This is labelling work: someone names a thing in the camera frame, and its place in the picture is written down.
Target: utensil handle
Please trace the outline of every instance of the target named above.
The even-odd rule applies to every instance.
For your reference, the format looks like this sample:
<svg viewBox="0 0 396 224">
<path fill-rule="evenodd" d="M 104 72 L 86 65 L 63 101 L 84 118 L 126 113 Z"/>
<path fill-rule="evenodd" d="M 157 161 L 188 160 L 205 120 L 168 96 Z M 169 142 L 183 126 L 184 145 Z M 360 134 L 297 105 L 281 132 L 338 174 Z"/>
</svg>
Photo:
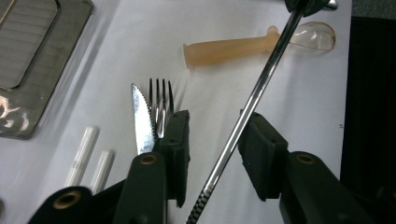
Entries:
<svg viewBox="0 0 396 224">
<path fill-rule="evenodd" d="M 166 223 L 165 158 L 158 152 L 135 157 L 112 223 Z"/>
<path fill-rule="evenodd" d="M 165 136 L 158 148 L 165 157 L 167 199 L 176 199 L 181 207 L 186 200 L 187 176 L 190 161 L 188 110 L 177 111 L 166 125 Z"/>
<path fill-rule="evenodd" d="M 184 59 L 189 68 L 221 63 L 249 54 L 272 51 L 278 39 L 277 28 L 271 26 L 268 28 L 266 36 L 184 45 Z"/>
</svg>

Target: clear plastic tray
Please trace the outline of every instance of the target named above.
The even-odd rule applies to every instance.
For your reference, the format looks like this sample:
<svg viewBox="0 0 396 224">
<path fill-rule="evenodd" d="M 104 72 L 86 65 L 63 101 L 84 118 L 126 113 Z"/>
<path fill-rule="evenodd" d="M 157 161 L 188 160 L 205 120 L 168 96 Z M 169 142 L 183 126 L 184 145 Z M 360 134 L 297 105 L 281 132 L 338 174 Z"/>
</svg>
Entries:
<svg viewBox="0 0 396 224">
<path fill-rule="evenodd" d="M 90 0 L 0 0 L 0 136 L 33 134 L 92 8 Z"/>
</svg>

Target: brass screw insert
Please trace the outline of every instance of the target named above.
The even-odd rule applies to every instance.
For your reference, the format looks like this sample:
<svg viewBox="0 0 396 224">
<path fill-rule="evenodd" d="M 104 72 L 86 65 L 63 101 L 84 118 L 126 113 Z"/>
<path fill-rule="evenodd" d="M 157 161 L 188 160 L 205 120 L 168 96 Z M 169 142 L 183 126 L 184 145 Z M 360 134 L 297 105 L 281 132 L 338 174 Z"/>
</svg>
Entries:
<svg viewBox="0 0 396 224">
<path fill-rule="evenodd" d="M 312 158 L 308 154 L 298 154 L 297 155 L 297 161 L 305 163 L 305 164 L 313 164 L 313 163 L 315 163 L 315 159 Z"/>
<path fill-rule="evenodd" d="M 157 162 L 158 158 L 154 155 L 147 155 L 140 159 L 140 163 L 145 165 L 151 165 Z"/>
<path fill-rule="evenodd" d="M 78 203 L 81 198 L 81 192 L 78 190 L 72 190 L 61 195 L 58 199 L 53 202 L 53 207 L 55 209 L 66 209 Z"/>
</svg>

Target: checkered rod pattern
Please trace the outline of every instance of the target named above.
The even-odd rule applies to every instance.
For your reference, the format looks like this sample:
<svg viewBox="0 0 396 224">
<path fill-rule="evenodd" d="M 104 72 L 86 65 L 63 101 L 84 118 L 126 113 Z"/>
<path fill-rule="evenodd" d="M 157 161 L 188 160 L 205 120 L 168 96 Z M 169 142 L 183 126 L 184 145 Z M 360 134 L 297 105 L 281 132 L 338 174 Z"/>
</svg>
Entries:
<svg viewBox="0 0 396 224">
<path fill-rule="evenodd" d="M 187 218 L 186 224 L 195 224 L 198 222 L 199 217 L 201 216 L 204 208 L 209 201 L 210 195 L 212 194 L 212 190 L 202 190 L 199 195 L 195 206 L 192 208 L 189 217 Z"/>
</svg>

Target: plastic spoon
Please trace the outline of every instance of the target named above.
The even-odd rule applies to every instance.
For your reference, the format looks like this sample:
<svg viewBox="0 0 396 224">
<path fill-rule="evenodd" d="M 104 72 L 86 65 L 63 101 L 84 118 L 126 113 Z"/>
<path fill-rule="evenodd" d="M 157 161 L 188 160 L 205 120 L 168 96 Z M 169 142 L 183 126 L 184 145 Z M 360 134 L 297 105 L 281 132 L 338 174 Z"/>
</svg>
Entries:
<svg viewBox="0 0 396 224">
<path fill-rule="evenodd" d="M 266 36 L 184 45 L 184 59 L 189 68 L 222 63 L 254 53 L 271 52 L 278 39 L 277 28 L 271 26 L 268 28 Z M 308 22 L 297 27 L 290 43 L 309 49 L 332 50 L 335 44 L 335 31 L 324 22 Z"/>
</svg>

